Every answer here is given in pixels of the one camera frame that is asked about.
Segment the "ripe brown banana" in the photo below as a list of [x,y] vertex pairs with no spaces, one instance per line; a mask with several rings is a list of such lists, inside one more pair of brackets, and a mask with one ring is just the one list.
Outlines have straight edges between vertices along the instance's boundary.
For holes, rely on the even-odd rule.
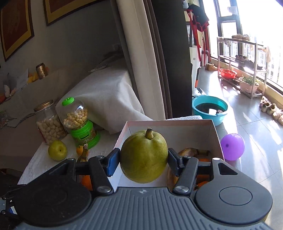
[[209,158],[210,154],[211,152],[209,150],[186,148],[177,153],[173,148],[169,148],[167,161],[169,165],[167,171],[167,187],[169,190],[171,192],[173,191],[180,175],[183,173],[184,168],[191,158]]

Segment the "large mandarin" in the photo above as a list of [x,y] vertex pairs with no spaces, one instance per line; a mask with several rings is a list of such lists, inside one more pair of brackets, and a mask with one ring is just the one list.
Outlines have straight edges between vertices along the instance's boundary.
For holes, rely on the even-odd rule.
[[202,166],[203,162],[211,162],[209,158],[198,158],[199,160],[199,166],[197,170],[197,176],[196,176],[196,185],[195,190],[202,187],[204,184],[208,183],[210,181],[210,168],[206,166]]

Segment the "white blanket covered cushion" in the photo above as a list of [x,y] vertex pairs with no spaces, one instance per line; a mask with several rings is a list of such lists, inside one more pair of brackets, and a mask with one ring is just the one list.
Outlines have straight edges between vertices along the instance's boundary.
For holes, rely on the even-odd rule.
[[68,97],[81,101],[88,110],[87,118],[109,134],[120,132],[127,121],[151,120],[144,114],[125,67],[107,67],[80,81],[56,105],[62,120],[73,111],[70,105],[62,106]]

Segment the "green candy dispenser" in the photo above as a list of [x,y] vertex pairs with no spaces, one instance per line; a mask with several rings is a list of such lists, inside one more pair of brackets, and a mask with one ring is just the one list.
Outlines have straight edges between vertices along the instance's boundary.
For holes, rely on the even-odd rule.
[[63,126],[73,137],[76,146],[88,145],[93,148],[100,140],[100,134],[88,119],[88,109],[83,102],[74,97],[64,99],[57,110]]

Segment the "metal shoe rack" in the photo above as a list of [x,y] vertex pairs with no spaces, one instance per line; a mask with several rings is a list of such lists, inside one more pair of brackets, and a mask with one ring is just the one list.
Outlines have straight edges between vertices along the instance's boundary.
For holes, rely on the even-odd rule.
[[[249,40],[247,35],[238,34],[231,38],[218,37],[217,49],[218,76],[220,79],[227,81],[251,99],[265,94],[268,67],[271,61],[270,51],[267,46]],[[233,80],[227,80],[220,76],[221,62],[227,62],[227,65],[229,65],[228,70],[233,70],[237,73]],[[240,89],[238,80],[240,77],[253,78],[251,94]],[[262,81],[262,83],[259,85],[256,93],[254,93],[256,78]]]

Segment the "teal plastic basin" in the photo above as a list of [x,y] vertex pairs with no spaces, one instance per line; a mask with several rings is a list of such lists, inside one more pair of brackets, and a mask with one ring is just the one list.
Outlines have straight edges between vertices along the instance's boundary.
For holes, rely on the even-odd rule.
[[192,111],[202,119],[211,119],[215,126],[222,124],[228,113],[228,104],[215,96],[201,95],[192,100]]

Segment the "green pear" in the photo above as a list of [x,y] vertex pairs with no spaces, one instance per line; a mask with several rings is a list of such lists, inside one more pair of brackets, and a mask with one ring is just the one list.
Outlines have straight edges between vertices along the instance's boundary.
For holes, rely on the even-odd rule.
[[120,166],[129,180],[150,183],[163,173],[167,158],[165,138],[148,128],[134,133],[124,141],[120,151]]
[[49,145],[48,155],[56,161],[64,160],[67,157],[67,147],[62,141],[55,140]]

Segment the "framed red gold picture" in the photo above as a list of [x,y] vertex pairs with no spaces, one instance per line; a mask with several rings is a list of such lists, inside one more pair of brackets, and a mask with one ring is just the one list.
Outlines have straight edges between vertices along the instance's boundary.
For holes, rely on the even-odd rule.
[[1,9],[1,46],[4,60],[7,61],[33,37],[31,1],[8,1]]

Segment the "white planter with greens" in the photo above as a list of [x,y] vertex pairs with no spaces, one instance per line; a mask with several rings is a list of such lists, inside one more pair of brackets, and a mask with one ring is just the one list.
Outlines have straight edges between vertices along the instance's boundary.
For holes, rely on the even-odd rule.
[[[252,86],[253,86],[253,78],[252,77],[240,77],[239,80],[239,87],[246,93],[252,93]],[[255,86],[254,86],[254,93],[256,93],[259,85],[262,83],[258,78],[256,78]]]

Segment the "red folding chair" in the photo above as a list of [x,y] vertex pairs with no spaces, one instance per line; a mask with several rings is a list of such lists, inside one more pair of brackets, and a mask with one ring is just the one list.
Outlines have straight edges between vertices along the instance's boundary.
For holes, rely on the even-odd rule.
[[194,40],[196,42],[196,46],[198,48],[198,56],[201,61],[201,51],[204,52],[204,58],[208,58],[208,62],[211,61],[211,50],[210,50],[210,41],[208,35],[208,26],[209,19],[205,13],[205,11],[195,4],[189,5],[186,10],[189,16],[190,26],[192,27],[192,32],[194,36]]

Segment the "grey sofa cover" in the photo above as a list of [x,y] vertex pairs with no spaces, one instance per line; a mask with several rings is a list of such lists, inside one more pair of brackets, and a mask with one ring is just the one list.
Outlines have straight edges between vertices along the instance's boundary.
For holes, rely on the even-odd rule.
[[112,66],[125,66],[123,58],[112,57],[93,67],[76,63],[53,71],[42,80],[37,80],[17,92],[9,101],[1,104],[10,121],[1,128],[1,168],[23,171],[43,138],[40,135],[34,108],[43,102],[59,100],[91,73],[100,73]]

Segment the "bronze metal cup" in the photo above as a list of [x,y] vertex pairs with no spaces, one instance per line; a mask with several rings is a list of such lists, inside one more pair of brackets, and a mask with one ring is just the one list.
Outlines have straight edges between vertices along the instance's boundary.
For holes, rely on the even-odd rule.
[[48,75],[48,70],[44,63],[40,63],[36,66],[36,72],[38,74],[39,79],[43,79]]

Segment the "purple balloon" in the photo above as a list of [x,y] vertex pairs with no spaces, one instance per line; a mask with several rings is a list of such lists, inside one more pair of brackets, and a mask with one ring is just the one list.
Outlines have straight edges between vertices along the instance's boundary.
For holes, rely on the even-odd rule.
[[245,151],[245,141],[237,133],[225,135],[220,144],[225,160],[235,161],[239,159]]

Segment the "orange mandarin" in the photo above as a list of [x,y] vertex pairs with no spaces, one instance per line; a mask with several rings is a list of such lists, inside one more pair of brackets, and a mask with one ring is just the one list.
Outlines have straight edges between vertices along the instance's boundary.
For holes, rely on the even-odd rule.
[[80,184],[82,186],[84,186],[88,191],[93,190],[90,175],[83,175],[83,176],[80,177],[80,179],[81,179]]

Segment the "small orange kumquat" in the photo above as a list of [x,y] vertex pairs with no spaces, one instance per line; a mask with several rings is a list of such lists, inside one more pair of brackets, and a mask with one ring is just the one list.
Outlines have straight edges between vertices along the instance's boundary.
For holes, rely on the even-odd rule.
[[84,151],[84,147],[82,145],[79,145],[76,148],[76,153],[77,153],[78,157],[80,157],[82,155],[83,151]]

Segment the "glass jar of peanuts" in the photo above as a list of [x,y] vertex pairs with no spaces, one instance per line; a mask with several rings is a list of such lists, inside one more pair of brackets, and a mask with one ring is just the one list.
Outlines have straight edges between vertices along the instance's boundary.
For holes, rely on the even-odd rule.
[[67,132],[60,122],[53,100],[46,101],[34,108],[36,125],[47,145],[62,140]]

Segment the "ripe banana with sticker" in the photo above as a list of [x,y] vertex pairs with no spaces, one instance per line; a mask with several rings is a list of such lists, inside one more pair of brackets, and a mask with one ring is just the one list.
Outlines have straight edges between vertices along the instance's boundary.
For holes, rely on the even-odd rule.
[[88,154],[89,154],[88,144],[85,143],[83,145],[83,147],[84,147],[84,151],[83,151],[82,155],[78,158],[78,160],[77,160],[78,163],[88,162]]

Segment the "pink cardboard box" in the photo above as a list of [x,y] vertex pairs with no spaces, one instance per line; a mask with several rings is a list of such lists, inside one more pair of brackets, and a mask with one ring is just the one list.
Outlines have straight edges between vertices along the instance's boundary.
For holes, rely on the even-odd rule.
[[[224,160],[216,128],[212,120],[164,120],[164,121],[128,121],[123,127],[114,148],[121,149],[124,141],[132,134],[152,128],[160,133],[167,142],[167,147],[177,153],[185,148],[209,150],[211,158]],[[140,184],[129,180],[122,172],[120,165],[111,177],[108,177],[114,191],[117,187],[167,187],[167,170],[156,180]]]

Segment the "red plastic basket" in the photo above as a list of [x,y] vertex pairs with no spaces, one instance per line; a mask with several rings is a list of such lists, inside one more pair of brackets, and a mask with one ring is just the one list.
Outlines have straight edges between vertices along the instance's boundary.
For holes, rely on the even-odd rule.
[[220,76],[227,80],[233,80],[237,76],[237,73],[233,70],[221,68],[219,69],[219,71],[220,71]]

